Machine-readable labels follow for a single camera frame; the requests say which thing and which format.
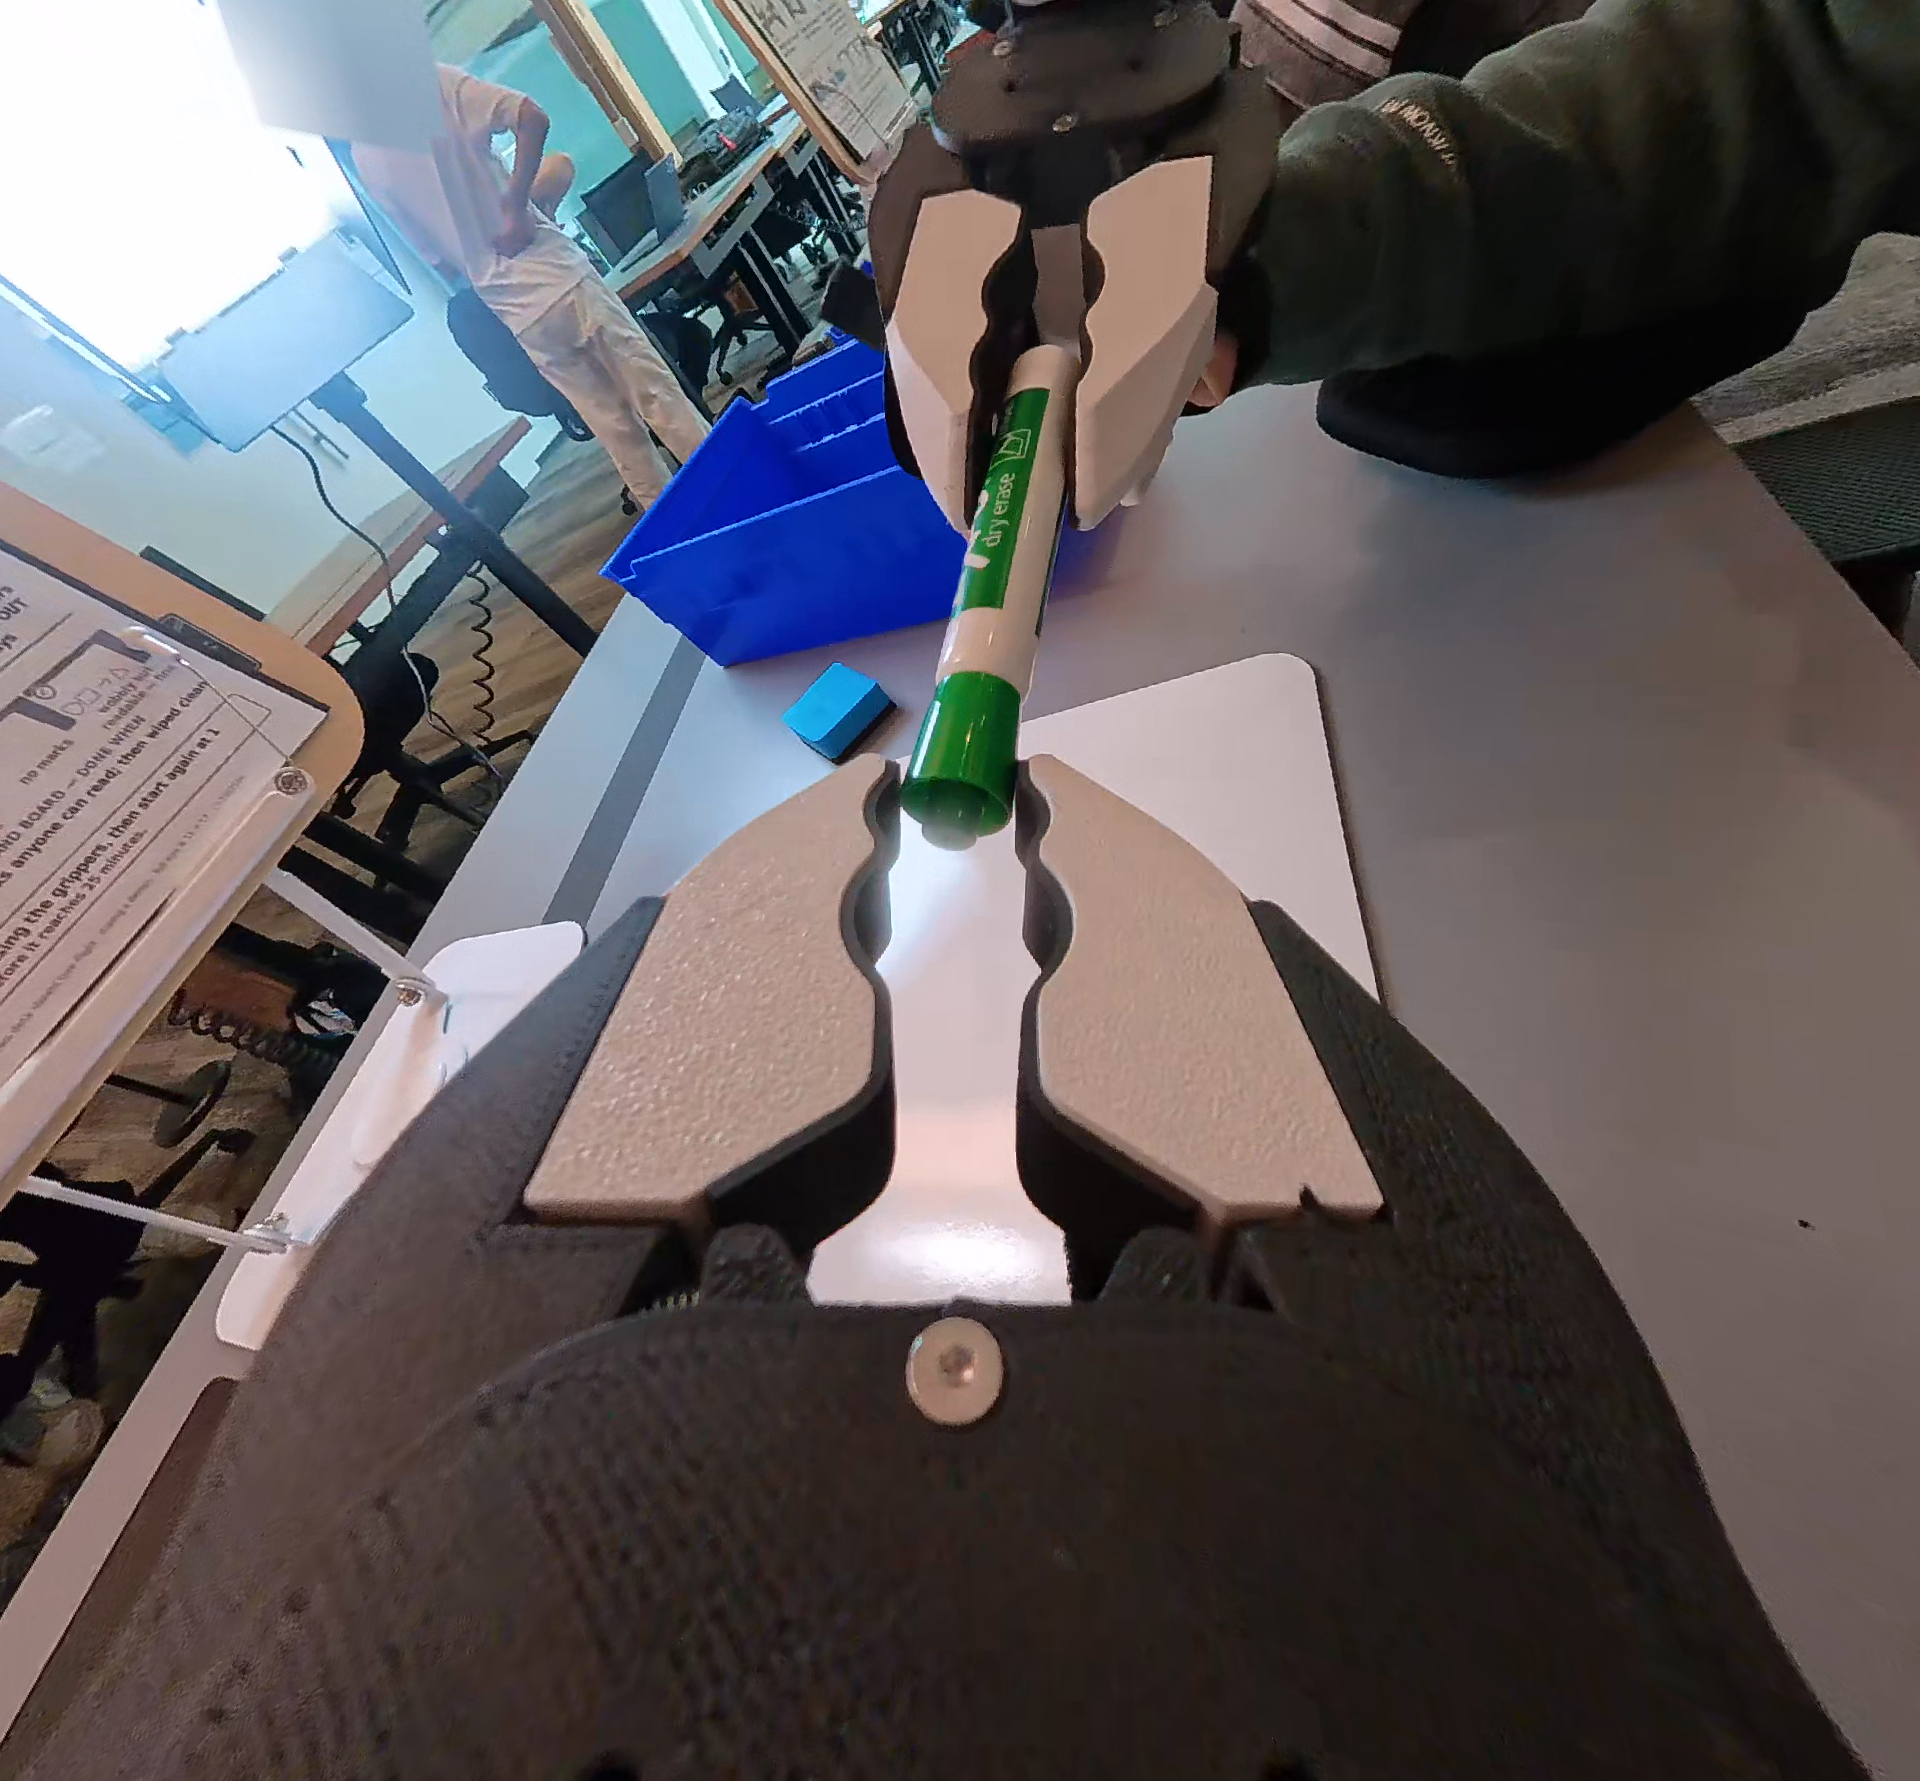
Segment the blue plastic bin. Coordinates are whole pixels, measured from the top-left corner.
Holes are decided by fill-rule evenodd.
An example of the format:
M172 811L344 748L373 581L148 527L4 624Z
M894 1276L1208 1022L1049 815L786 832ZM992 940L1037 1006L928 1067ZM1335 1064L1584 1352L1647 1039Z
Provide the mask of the blue plastic bin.
M968 531L895 459L880 358L846 342L789 379L860 378L806 402L735 402L604 572L716 664L945 620Z

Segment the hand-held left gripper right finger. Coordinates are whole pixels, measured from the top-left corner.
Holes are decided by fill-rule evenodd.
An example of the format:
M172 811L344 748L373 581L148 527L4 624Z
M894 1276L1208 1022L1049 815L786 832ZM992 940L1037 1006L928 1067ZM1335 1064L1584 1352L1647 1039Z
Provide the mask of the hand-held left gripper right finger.
M1018 1088L1201 1230L1385 1197L1240 889L1184 835L1052 755L1024 763Z

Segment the white metal document stand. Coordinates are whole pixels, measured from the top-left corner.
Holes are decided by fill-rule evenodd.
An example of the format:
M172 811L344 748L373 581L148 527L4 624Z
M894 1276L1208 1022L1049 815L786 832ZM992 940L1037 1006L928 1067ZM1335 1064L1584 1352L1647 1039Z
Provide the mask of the white metal document stand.
M265 1224L212 1228L165 1216L129 1198L83 1193L40 1173L20 1193L43 1206L135 1230L162 1228L241 1253L215 1311L217 1337L255 1352L318 1244L423 1108L583 953L578 924L532 925L457 940L424 967L395 953L375 962L393 1006L366 1054L348 1067L340 1096L281 1189Z

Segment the green marker cap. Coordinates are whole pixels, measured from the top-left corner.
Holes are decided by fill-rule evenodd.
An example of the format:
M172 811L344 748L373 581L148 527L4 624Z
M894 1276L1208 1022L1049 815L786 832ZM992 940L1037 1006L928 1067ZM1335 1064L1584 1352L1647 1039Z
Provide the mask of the green marker cap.
M968 849L1008 823L1018 717L1018 692L995 674L935 686L900 783L900 809L931 846Z

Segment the blue foam eraser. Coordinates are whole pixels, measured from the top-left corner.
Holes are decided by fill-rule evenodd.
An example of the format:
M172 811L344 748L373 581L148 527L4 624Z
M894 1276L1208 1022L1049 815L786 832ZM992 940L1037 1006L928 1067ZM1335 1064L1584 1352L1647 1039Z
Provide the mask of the blue foam eraser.
M806 752L839 766L894 714L894 699L876 680L835 661L781 713L781 724Z

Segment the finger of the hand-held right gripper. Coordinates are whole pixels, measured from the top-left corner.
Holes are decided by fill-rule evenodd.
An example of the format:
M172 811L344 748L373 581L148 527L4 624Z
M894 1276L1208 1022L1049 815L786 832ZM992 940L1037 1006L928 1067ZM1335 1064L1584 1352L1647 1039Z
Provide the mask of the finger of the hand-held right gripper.
M1074 391L1070 508L1080 531L1136 503L1212 354L1210 209L1206 157L1155 163L1087 209L1098 288Z
M1013 364L1033 342L1036 288L1013 203L962 188L919 205L883 325L886 421L898 463L957 534L972 524Z

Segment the small white whiteboard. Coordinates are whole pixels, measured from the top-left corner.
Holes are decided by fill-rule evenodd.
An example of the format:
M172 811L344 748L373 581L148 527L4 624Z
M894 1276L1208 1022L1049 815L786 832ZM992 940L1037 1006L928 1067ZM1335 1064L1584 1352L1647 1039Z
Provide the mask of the small white whiteboard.
M1024 752L1049 754L1182 834L1239 889L1307 930L1378 996L1319 684L1255 657L1052 713ZM892 1006L894 1166L882 1197L825 1241L825 1305L1068 1302L1064 1241L1015 1166L1026 872L1001 832L963 851L900 828L877 973Z

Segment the dark monitor screen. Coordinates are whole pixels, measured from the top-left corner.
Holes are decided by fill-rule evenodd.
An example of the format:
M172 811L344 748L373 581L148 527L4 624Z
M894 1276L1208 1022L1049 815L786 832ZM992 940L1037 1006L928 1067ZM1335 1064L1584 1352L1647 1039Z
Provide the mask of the dark monitor screen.
M223 449L247 449L413 315L387 269L329 235L273 277L173 336L155 383Z

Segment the green whiteboard marker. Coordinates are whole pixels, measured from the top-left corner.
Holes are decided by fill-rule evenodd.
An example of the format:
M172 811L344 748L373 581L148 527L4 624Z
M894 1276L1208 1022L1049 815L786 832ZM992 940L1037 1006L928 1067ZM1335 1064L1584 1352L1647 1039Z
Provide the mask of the green whiteboard marker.
M1053 559L1066 524L1074 354L1044 342L1013 365L972 511L935 684L991 675L1026 696L1033 682Z

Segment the black office chair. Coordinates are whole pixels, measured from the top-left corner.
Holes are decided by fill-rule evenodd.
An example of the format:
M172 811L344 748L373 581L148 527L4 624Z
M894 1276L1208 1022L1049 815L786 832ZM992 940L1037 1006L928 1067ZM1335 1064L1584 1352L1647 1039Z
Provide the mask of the black office chair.
M447 787L474 770L493 783L501 781L482 745L460 733L434 708L438 677L437 664L411 650L401 650L373 669L350 664L347 674L365 733L363 749L331 811L348 819L373 781L392 781L395 791L384 809L375 838L393 847L406 847L424 809L437 809L478 834L488 815L449 795ZM450 749L434 760L423 760L409 752L407 739L421 724L449 740Z

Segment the person's right forearm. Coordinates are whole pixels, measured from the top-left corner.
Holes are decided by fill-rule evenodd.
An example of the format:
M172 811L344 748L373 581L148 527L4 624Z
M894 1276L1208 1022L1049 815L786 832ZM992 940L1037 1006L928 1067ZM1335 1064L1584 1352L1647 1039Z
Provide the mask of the person's right forearm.
M1915 209L1918 0L1595 0L1283 132L1233 391L1803 318Z

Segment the black desk frame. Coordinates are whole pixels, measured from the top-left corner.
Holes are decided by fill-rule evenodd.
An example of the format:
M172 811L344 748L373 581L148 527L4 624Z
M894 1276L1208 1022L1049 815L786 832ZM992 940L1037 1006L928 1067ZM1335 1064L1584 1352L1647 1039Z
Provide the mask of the black desk frame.
M466 559L468 567L483 569L573 654L591 654L597 632L583 614L567 605L535 569L527 567L505 541L502 529L491 527L472 504L485 483L502 475L509 452L527 436L524 417L514 417L480 445L462 453L449 463L450 479L443 479L370 414L365 392L348 376L338 374L323 383L313 404L393 473L411 500L399 508L399 540L393 548L382 546L376 554L369 554L350 531L348 548L358 550L357 569L348 572L347 552L326 557L268 610L268 625L321 654L348 632L348 624L358 620L360 610L384 590L387 574L398 574L413 554L434 546L438 554Z

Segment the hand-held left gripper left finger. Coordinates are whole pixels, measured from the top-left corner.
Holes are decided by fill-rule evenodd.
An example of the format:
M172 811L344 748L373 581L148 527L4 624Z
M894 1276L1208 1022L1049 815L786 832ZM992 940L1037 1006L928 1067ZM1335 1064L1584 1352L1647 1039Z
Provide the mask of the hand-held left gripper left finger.
M900 770L857 755L661 898L521 1203L547 1224L842 1230L894 1161Z

